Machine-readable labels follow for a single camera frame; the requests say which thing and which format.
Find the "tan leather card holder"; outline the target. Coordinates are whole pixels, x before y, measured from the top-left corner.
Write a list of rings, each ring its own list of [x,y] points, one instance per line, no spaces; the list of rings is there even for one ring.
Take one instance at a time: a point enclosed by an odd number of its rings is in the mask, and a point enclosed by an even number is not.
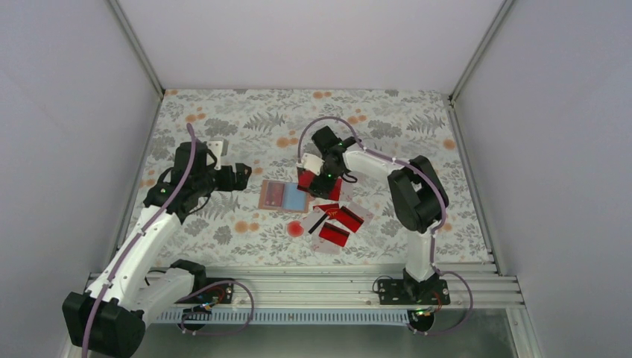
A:
[[[266,207],[264,205],[265,190],[268,182],[280,182],[285,184],[285,193],[282,207]],[[296,183],[281,182],[277,180],[263,180],[259,197],[259,209],[276,210],[287,213],[307,213],[309,211],[309,203],[311,196],[297,188]]]

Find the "red card pair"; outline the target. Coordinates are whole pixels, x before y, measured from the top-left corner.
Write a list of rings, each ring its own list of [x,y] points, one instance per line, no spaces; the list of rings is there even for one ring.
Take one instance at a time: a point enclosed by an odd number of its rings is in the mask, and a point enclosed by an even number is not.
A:
[[[339,201],[341,196],[342,179],[332,175],[316,175],[307,169],[297,169],[297,188],[307,192],[313,198]]]

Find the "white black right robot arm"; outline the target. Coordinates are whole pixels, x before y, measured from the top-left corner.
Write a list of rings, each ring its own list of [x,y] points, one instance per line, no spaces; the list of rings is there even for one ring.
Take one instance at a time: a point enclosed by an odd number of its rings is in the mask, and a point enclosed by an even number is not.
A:
[[[383,179],[388,185],[394,213],[403,227],[421,237],[408,242],[403,269],[403,292],[414,304],[431,296],[440,275],[434,262],[434,232],[444,223],[449,199],[429,159],[412,160],[369,149],[354,138],[341,139],[325,126],[312,135],[318,154],[301,154],[297,165],[300,188],[317,198],[329,198],[336,183],[348,172]]]

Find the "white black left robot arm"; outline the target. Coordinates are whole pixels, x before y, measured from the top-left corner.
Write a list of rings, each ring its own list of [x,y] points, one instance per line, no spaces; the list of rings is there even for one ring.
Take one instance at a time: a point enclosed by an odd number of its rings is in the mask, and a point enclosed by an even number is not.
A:
[[[174,304],[185,304],[185,319],[229,304],[236,282],[208,277],[206,266],[178,259],[148,280],[165,243],[201,209],[214,192],[243,190],[251,169],[224,165],[227,141],[183,142],[174,164],[148,190],[139,218],[108,266],[82,293],[71,292],[62,305],[71,343],[84,351],[131,357],[145,331]]]

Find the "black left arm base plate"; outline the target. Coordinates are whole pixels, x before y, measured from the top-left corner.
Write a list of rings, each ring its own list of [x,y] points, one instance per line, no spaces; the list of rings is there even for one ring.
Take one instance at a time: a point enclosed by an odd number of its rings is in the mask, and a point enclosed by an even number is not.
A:
[[[208,278],[206,283],[187,296],[176,301],[177,304],[231,304],[235,289],[234,281],[229,278]]]

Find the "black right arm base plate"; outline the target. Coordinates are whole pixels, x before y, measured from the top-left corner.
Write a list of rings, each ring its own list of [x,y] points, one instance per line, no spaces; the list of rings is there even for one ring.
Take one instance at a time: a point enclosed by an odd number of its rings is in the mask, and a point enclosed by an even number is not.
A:
[[[382,278],[375,287],[383,306],[449,305],[451,297],[445,280],[431,283],[406,283],[403,279]]]

